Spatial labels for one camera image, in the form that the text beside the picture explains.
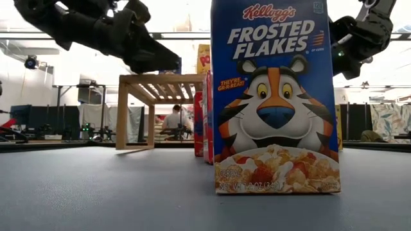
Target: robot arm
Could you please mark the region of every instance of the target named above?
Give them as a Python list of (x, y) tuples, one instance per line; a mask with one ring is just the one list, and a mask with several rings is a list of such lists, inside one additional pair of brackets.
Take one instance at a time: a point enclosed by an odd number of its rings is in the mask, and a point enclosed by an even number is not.
[(343, 17), (329, 23), (334, 76), (359, 77), (362, 64), (384, 51), (392, 33), (390, 15), (396, 0), (359, 0), (363, 3), (356, 19)]
[[(117, 12), (118, 0), (14, 0), (24, 20), (53, 37), (70, 50), (77, 42), (105, 55), (123, 59), (135, 73), (172, 70), (179, 66), (178, 56), (149, 35), (147, 7), (130, 0)], [(114, 16), (107, 17), (108, 10)]]

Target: tiger ear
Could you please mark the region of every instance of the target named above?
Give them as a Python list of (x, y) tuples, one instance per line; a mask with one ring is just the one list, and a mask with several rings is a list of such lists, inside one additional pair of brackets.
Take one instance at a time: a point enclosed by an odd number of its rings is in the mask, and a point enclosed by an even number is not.
[(302, 55), (295, 55), (291, 61), (290, 69), (297, 74), (305, 74), (308, 69), (308, 61)]
[(251, 74), (257, 69), (257, 64), (253, 60), (239, 61), (237, 71), (240, 74)]

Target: wooden leg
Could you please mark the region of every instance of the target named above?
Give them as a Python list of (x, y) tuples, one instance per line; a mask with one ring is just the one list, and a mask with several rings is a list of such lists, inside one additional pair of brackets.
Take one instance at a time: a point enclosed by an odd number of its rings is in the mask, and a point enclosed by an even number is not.
[(148, 106), (148, 140), (149, 146), (154, 146), (154, 121), (155, 121), (155, 109), (154, 105)]
[(118, 87), (118, 111), (116, 127), (116, 149), (125, 150), (127, 143), (127, 117), (128, 117), (128, 89), (126, 83)]

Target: gray table surface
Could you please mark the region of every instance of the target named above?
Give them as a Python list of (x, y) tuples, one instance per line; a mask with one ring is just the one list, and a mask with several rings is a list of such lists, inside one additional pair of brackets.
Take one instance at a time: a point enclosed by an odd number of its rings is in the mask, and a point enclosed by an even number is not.
[(0, 230), (411, 230), (411, 154), (344, 150), (342, 193), (217, 196), (191, 149), (0, 154)]

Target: ceiling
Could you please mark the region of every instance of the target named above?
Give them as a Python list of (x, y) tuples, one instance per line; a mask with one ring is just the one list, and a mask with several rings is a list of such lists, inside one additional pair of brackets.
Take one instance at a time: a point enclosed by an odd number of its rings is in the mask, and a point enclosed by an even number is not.
[[(188, 15), (191, 21), (191, 31), (209, 31), (209, 10), (211, 0), (142, 0), (146, 3), (152, 15), (151, 21), (147, 24), (150, 32), (175, 31), (176, 25), (184, 25)], [(124, 7), (126, 1), (119, 2), (119, 8)], [(38, 31), (33, 26), (25, 22), (13, 6), (12, 0), (0, 0), (0, 31)], [(333, 20), (346, 15), (356, 16), (361, 8), (361, 3), (357, 0), (328, 0), (329, 15)], [(409, 9), (411, 1), (397, 0), (397, 5), (392, 12), (392, 22), (396, 31), (407, 31), (410, 29), (411, 17)], [(197, 62), (197, 46), (201, 41), (164, 41), (163, 44), (176, 52), (183, 59), (183, 72), (192, 73), (195, 71)], [(60, 54), (67, 55), (52, 40), (0, 40), (0, 47), (7, 47), (15, 55), (25, 55), (22, 49), (26, 48), (49, 48), (57, 49)], [(127, 73), (127, 67), (117, 58), (101, 56), (87, 47), (75, 44), (70, 50), (70, 56), (76, 57), (74, 68), (80, 68), (83, 76), (99, 78), (105, 84), (115, 84), (113, 75)], [(56, 55), (39, 55), (39, 59), (54, 65), (57, 60)], [(336, 87), (346, 85), (360, 85), (368, 81), (370, 85), (411, 85), (411, 42), (392, 42), (386, 51), (374, 57), (371, 64), (366, 64), (362, 68), (359, 78), (347, 81), (343, 76), (334, 77)]]

